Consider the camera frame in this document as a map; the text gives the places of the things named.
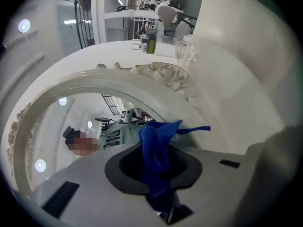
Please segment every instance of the blue cloth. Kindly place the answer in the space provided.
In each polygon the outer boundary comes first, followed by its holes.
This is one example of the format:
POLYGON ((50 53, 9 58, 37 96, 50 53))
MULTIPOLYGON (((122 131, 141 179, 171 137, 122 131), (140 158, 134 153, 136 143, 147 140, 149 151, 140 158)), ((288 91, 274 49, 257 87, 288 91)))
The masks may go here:
POLYGON ((210 131, 210 126, 192 129, 180 129, 182 121, 174 123, 148 122, 139 131, 139 138, 143 143, 143 164, 140 181, 147 184, 150 190, 147 199, 156 211, 164 212, 164 202, 171 199, 172 191, 169 189, 171 179, 165 176, 170 170, 168 148, 169 142, 177 134, 188 134, 193 131, 210 131))

